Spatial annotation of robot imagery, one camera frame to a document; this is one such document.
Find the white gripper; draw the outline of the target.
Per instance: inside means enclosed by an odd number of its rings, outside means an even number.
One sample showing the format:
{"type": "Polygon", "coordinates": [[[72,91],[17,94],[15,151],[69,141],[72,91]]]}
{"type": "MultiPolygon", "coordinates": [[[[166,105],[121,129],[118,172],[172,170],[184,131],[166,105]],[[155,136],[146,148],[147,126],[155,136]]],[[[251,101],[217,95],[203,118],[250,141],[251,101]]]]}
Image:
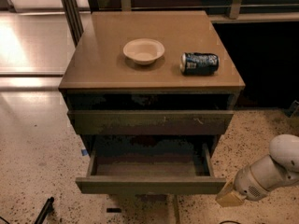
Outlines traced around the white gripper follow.
{"type": "Polygon", "coordinates": [[[216,196],[221,207],[240,206],[249,201],[260,201],[271,191],[281,187],[297,186],[299,173],[290,171],[266,155],[239,170],[235,181],[228,181],[216,196]]]}

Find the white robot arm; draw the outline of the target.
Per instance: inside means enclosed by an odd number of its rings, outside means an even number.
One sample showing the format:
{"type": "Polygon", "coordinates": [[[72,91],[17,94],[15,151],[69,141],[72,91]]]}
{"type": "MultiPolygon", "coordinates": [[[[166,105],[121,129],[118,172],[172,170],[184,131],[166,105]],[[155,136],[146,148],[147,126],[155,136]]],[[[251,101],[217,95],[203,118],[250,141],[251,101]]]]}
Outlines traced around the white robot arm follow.
{"type": "Polygon", "coordinates": [[[216,196],[221,207],[260,201],[274,189],[299,185],[299,138],[281,134],[269,144],[269,153],[240,169],[216,196]]]}

